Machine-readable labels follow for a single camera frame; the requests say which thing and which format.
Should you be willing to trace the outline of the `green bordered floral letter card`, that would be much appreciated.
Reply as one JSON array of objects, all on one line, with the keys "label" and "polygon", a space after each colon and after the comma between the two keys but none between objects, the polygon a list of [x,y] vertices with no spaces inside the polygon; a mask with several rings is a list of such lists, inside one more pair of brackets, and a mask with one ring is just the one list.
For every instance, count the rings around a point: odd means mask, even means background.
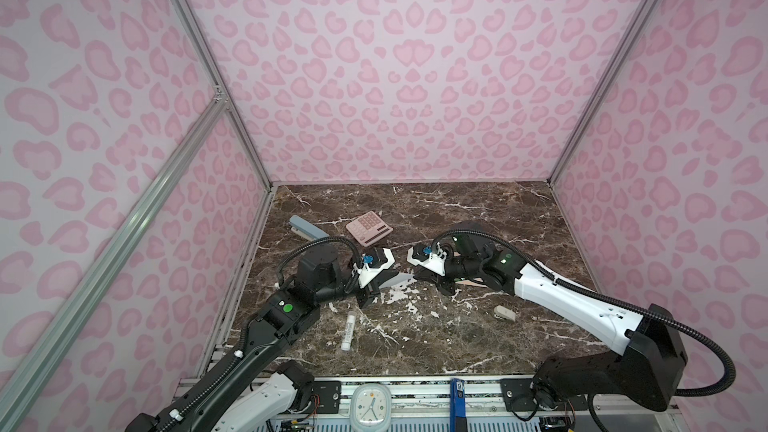
[{"label": "green bordered floral letter card", "polygon": [[374,279],[374,283],[379,289],[384,289],[406,283],[412,279],[413,275],[410,273],[383,271]]}]

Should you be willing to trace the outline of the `peach paper envelope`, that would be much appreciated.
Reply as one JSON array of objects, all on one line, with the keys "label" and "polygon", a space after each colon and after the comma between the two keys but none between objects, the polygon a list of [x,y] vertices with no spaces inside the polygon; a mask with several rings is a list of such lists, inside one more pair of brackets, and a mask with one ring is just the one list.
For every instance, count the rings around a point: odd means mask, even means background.
[{"label": "peach paper envelope", "polygon": [[480,279],[455,279],[454,283],[462,286],[487,287],[487,285]]}]

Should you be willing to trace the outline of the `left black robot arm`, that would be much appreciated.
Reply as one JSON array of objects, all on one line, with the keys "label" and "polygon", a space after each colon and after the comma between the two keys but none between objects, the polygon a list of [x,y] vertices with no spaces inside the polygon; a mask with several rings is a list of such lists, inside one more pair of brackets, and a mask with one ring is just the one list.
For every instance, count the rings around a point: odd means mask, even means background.
[{"label": "left black robot arm", "polygon": [[277,291],[246,319],[232,350],[159,413],[138,414],[128,430],[252,431],[282,412],[304,412],[313,378],[296,362],[279,366],[256,390],[253,380],[318,322],[323,304],[350,296],[370,304],[395,276],[394,264],[390,249],[359,250],[341,236],[291,251],[277,267]]}]

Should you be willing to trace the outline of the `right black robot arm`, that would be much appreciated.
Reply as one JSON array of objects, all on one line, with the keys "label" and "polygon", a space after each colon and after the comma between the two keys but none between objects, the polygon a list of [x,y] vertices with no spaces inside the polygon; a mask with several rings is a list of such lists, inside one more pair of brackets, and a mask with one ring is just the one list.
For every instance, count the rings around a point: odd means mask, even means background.
[{"label": "right black robot arm", "polygon": [[[537,409],[554,408],[576,396],[608,394],[663,412],[674,397],[712,396],[735,382],[737,371],[728,353],[665,308],[639,307],[581,286],[490,233],[454,228],[429,244],[411,247],[407,260],[418,279],[432,281],[445,295],[453,294],[459,281],[479,281],[493,291],[544,307],[601,341],[606,348],[601,353],[554,355],[540,364],[521,396]],[[681,387],[688,364],[685,337],[721,362],[723,374],[714,383]]]}]

